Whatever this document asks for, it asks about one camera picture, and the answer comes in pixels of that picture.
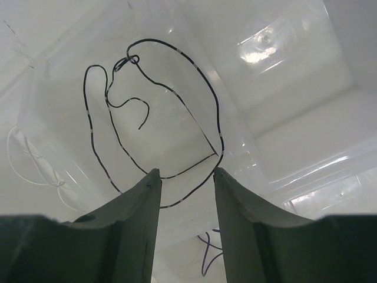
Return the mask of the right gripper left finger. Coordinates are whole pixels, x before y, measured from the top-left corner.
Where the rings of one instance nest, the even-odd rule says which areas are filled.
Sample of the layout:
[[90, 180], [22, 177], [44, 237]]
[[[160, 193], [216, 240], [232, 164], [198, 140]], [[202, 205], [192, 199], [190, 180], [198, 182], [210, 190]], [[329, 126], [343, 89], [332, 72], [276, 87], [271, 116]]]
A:
[[162, 181], [134, 187], [72, 222], [1, 217], [2, 282], [150, 282]]

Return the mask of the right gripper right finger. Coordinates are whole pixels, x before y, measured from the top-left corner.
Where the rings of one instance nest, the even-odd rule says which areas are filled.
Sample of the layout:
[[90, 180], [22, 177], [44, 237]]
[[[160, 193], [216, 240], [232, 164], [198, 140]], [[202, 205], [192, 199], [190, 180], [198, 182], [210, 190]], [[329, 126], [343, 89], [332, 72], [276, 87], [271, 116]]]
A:
[[228, 282], [375, 282], [376, 216], [311, 220], [242, 186], [224, 169], [214, 188]]

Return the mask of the white compartment tray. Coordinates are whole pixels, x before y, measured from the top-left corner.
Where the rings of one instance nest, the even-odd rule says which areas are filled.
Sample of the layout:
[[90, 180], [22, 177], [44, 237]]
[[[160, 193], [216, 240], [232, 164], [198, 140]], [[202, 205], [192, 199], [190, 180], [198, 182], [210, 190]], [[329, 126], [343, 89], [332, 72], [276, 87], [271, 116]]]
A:
[[154, 282], [226, 282], [213, 179], [376, 213], [375, 1], [2, 1], [1, 213], [70, 221], [153, 168]]

